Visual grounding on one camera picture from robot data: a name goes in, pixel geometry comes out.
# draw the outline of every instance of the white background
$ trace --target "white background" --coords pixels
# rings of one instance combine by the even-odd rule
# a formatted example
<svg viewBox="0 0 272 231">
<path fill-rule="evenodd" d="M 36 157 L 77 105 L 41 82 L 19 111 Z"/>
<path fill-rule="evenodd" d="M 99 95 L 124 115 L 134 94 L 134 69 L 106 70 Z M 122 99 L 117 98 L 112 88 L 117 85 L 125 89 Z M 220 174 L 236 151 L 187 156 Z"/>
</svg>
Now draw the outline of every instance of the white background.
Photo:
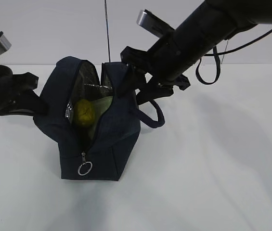
<svg viewBox="0 0 272 231">
<path fill-rule="evenodd" d="M 177 27 L 200 1 L 107 3 L 118 61 L 125 46 L 147 49 L 156 40 L 136 25 L 139 10 Z M 269 28 L 243 33 L 228 47 Z M 13 44 L 1 62 L 39 76 L 37 93 L 64 56 L 108 59 L 101 0 L 1 0 L 0 30 Z M 57 145 L 32 118 L 0 117 L 0 231 L 271 231 L 272 35 L 224 63 L 217 84 L 199 84 L 191 68 L 192 86 L 158 101 L 166 125 L 142 126 L 120 182 L 61 180 Z M 209 80 L 215 66 L 201 70 Z M 142 109 L 155 116 L 150 106 Z"/>
</svg>

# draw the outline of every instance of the metal ring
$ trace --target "metal ring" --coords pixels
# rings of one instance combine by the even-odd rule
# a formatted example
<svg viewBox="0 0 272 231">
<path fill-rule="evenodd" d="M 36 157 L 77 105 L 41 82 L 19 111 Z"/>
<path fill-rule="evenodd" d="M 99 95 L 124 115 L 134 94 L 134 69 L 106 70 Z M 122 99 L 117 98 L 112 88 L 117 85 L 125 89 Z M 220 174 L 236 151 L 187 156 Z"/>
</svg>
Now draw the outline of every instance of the metal ring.
<svg viewBox="0 0 272 231">
<path fill-rule="evenodd" d="M 81 174 L 81 173 L 80 173 L 81 168 L 82 168 L 83 166 L 87 165 L 87 164 L 90 165 L 89 170 L 88 170 L 86 173 Z M 79 168 L 78 168 L 78 174 L 79 174 L 80 176 L 85 176 L 85 175 L 87 175 L 89 172 L 91 172 L 92 167 L 93 167 L 93 164 L 92 164 L 92 162 L 90 162 L 90 161 L 88 161 L 88 162 L 86 162 L 86 163 L 83 163 L 83 164 L 81 164 L 81 165 L 79 166 Z"/>
</svg>

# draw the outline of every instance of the zipper pull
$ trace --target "zipper pull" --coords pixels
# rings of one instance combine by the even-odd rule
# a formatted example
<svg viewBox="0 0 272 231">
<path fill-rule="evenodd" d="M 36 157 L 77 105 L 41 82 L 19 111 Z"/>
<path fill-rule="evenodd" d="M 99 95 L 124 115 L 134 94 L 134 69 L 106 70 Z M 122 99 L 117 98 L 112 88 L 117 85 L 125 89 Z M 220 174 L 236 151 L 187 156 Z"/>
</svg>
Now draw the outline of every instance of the zipper pull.
<svg viewBox="0 0 272 231">
<path fill-rule="evenodd" d="M 92 167 L 93 167 L 93 163 L 91 161 L 86 161 L 85 152 L 81 153 L 81 156 L 82 156 L 82 164 L 78 168 L 78 174 L 80 176 L 85 176 L 85 175 L 89 174 L 89 172 L 91 172 Z M 89 169 L 85 173 L 81 173 L 80 171 L 81 171 L 82 167 L 85 165 L 90 165 Z"/>
</svg>

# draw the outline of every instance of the robotic arm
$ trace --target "robotic arm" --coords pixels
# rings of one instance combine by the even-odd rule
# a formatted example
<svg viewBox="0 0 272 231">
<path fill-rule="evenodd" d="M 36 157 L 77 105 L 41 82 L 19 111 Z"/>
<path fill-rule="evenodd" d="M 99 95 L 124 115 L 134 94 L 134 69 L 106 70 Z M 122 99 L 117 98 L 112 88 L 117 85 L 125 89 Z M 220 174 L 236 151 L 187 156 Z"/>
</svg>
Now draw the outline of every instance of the robotic arm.
<svg viewBox="0 0 272 231">
<path fill-rule="evenodd" d="M 127 47 L 121 53 L 131 71 L 119 92 L 139 88 L 142 104 L 172 95 L 175 85 L 189 87 L 182 73 L 222 40 L 272 24 L 272 0 L 206 0 L 175 30 L 148 11 L 140 14 L 138 24 L 160 39 L 148 51 Z M 153 76 L 148 83 L 146 73 Z"/>
<path fill-rule="evenodd" d="M 126 47 L 122 62 L 129 71 L 118 89 L 119 96 L 140 89 L 138 104 L 173 94 L 173 86 L 190 86 L 182 75 L 224 39 L 258 24 L 272 24 L 272 0 L 205 0 L 178 28 L 173 29 L 149 11 L 141 12 L 138 24 L 160 39 L 148 50 Z M 0 54 L 9 48 L 0 33 Z M 153 77 L 147 83 L 145 74 Z M 0 65 L 0 115 L 47 113 L 47 105 L 33 92 L 38 78 L 31 73 L 13 75 Z"/>
</svg>

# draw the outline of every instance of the yellow ball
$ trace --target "yellow ball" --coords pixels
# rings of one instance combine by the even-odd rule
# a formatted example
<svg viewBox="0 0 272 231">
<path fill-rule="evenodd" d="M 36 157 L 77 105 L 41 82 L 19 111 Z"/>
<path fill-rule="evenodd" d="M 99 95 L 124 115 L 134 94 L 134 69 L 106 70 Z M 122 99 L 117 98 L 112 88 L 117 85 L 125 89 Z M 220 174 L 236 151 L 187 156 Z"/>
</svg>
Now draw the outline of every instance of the yellow ball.
<svg viewBox="0 0 272 231">
<path fill-rule="evenodd" d="M 76 125 L 88 128 L 94 124 L 95 110 L 91 102 L 80 100 L 74 107 L 74 122 Z"/>
</svg>

